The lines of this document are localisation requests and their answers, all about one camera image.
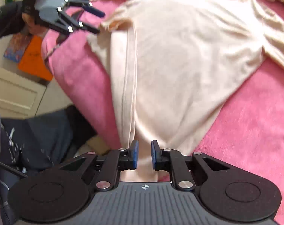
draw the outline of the pink fabric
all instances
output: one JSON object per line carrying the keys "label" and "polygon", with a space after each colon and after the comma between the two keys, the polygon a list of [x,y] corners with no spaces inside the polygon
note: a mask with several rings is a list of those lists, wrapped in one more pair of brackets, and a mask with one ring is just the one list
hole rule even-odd
{"label": "pink fabric", "polygon": [[[261,1],[284,19],[284,5]],[[122,2],[93,4],[108,15]],[[95,25],[100,22],[87,13],[82,20]],[[54,47],[57,36],[53,31],[48,33],[43,42],[44,52]],[[49,61],[62,89],[106,143],[118,148],[110,80],[87,45],[86,33],[71,35]],[[196,151],[274,182],[283,197],[276,221],[284,225],[284,70],[267,59],[228,99]]]}
{"label": "pink fabric", "polygon": [[[96,1],[93,6],[108,16],[124,1]],[[72,14],[77,10],[70,8],[67,13]],[[84,13],[81,21],[98,26],[101,19]],[[110,78],[87,44],[87,34],[84,31],[73,33],[49,57],[49,68],[60,87],[108,146],[118,149],[121,144],[115,122]],[[49,31],[45,36],[42,44],[44,57],[55,47],[57,37],[55,31]]]}

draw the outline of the beige cabinet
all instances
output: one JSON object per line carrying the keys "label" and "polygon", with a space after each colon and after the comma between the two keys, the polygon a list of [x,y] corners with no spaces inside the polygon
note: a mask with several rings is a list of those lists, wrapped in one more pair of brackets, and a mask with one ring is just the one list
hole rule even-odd
{"label": "beige cabinet", "polygon": [[35,116],[46,87],[0,68],[1,118]]}

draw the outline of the orange book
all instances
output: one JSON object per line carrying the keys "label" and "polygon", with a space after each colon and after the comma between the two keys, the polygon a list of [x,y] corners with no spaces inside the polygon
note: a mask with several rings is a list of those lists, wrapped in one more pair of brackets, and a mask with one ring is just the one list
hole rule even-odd
{"label": "orange book", "polygon": [[42,79],[51,81],[53,75],[46,68],[41,57],[41,44],[42,39],[38,36],[33,36],[18,64],[18,69],[23,72],[38,76]]}

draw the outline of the black sleeve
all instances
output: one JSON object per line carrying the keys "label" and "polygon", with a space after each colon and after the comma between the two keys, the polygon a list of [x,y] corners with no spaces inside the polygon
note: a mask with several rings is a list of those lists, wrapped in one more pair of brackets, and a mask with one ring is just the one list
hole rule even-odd
{"label": "black sleeve", "polygon": [[22,1],[0,7],[0,38],[20,32],[24,26]]}

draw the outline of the person's hand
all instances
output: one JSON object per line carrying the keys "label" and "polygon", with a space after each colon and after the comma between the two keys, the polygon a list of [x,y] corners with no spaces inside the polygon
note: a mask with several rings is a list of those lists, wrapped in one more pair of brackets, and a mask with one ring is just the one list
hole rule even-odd
{"label": "person's hand", "polygon": [[26,23],[26,25],[28,26],[29,32],[32,35],[41,35],[41,34],[45,33],[48,30],[48,28],[43,27],[41,25],[35,25],[34,18],[31,15],[23,13],[22,14],[22,19]]}

